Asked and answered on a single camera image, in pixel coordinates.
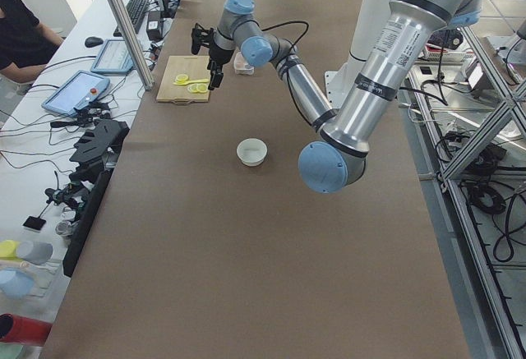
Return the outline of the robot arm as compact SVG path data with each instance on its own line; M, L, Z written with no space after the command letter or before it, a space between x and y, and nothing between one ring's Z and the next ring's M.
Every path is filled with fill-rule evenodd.
M273 65L320 136L301 151L300 176L313 191L333 193L364 174L369 137L430 36L476 23L482 0L363 0L358 28L371 25L372 33L353 41L366 49L365 61L339 108L313 80L295 43L263 31L254 8L253 0L226 0L219 24L206 31L210 87L219 87L222 67L235 52L253 67Z

